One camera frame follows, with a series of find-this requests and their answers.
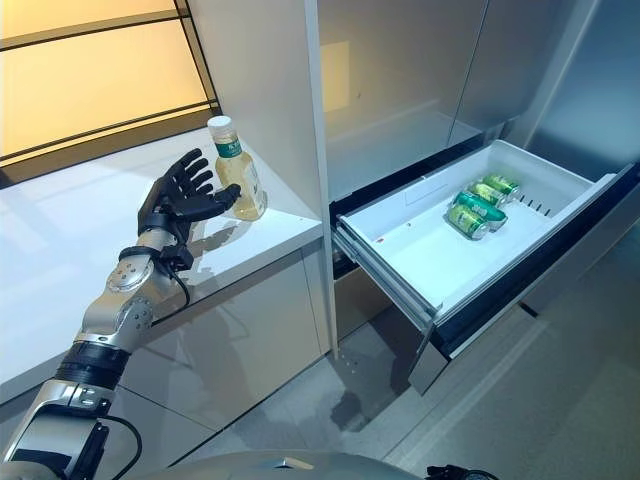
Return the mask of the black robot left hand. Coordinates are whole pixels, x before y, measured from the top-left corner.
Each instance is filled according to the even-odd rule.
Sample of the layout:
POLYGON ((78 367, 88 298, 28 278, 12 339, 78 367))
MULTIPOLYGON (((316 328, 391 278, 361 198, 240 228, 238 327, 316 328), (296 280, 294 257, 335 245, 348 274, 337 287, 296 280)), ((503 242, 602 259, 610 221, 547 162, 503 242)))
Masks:
POLYGON ((199 148, 183 155, 153 183, 138 211, 138 234, 159 228, 185 243, 193 223, 229 210, 240 198, 241 187, 230 184, 214 191, 212 178, 209 161, 199 148))

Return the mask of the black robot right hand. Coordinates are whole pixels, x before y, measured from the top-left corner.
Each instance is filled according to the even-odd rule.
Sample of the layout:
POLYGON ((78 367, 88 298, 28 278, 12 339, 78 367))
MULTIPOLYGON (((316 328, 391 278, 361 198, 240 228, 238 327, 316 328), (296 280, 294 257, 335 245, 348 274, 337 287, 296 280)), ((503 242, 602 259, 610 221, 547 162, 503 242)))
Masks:
POLYGON ((467 469, 456 465, 428 466, 427 480, 498 480, 498 477, 481 469, 467 469))

